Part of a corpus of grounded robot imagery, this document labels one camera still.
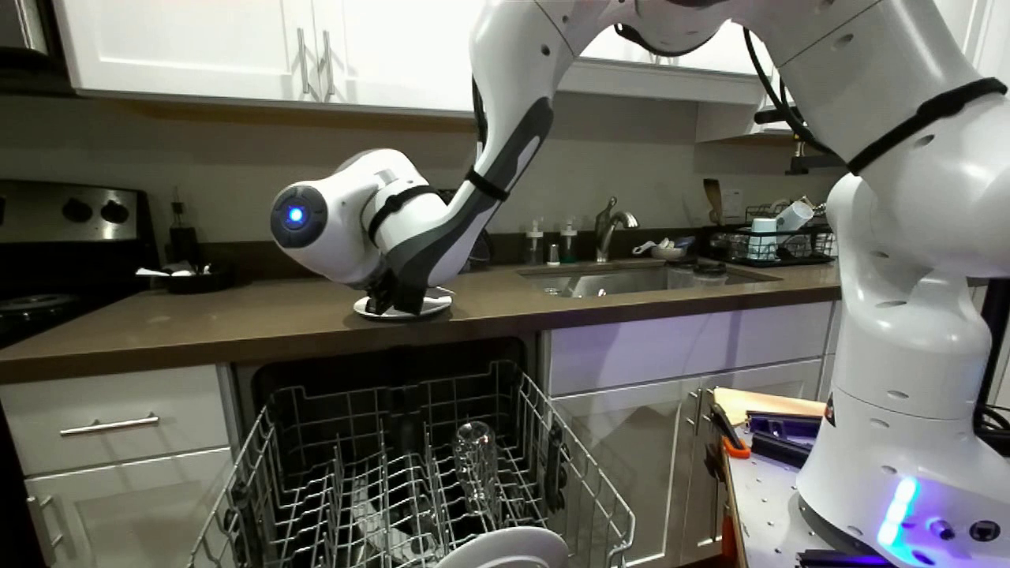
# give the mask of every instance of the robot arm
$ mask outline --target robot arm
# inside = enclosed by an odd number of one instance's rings
[[[290,183],[270,234],[300,266],[367,288],[369,313],[424,313],[429,285],[452,282],[551,126],[556,86],[609,25],[662,53],[702,43],[730,7],[664,0],[490,0],[474,27],[477,161],[445,204],[392,148],[325,180]]]
[[[771,46],[808,129],[849,161],[834,414],[799,497],[896,565],[1010,565],[1010,468],[972,433],[992,337],[964,275],[1010,275],[1010,105],[928,0],[493,0],[474,32],[478,148],[445,204],[397,152],[288,185],[270,231],[305,267],[420,313],[541,146],[551,93],[605,27],[657,50],[723,18]]]

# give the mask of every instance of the drawer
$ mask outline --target drawer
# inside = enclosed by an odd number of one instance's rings
[[[24,475],[228,444],[214,367],[4,386]]]
[[[549,395],[821,361],[831,302],[641,320],[541,335]]]

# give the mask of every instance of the blue light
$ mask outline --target blue light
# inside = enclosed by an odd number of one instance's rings
[[[918,480],[904,475],[890,504],[888,504],[888,514],[884,514],[884,525],[877,530],[877,541],[884,549],[893,549],[893,541],[900,539],[900,526],[910,522],[911,507],[914,507],[914,496],[918,496]]]
[[[304,222],[305,222],[305,211],[304,211],[304,208],[288,208],[288,222],[290,222],[290,225],[304,225]]]

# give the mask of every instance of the wall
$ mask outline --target wall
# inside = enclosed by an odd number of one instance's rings
[[[184,198],[208,242],[268,240],[268,204],[283,183],[325,176],[376,146],[405,148],[433,185],[453,185],[469,165],[474,132],[164,120],[102,102],[0,99],[0,176],[149,188],[156,235],[169,198]],[[718,176],[748,202],[822,198],[835,180],[783,176],[784,161],[784,146],[695,146],[695,105],[561,93],[551,140],[493,231],[525,231],[529,219],[591,226],[613,194],[643,226],[683,226],[702,225],[702,176]]]

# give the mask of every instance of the dishwasher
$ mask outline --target dishwasher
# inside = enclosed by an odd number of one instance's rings
[[[502,568],[623,565],[634,514],[528,344],[237,369],[244,449],[188,568],[474,568],[502,546]]]

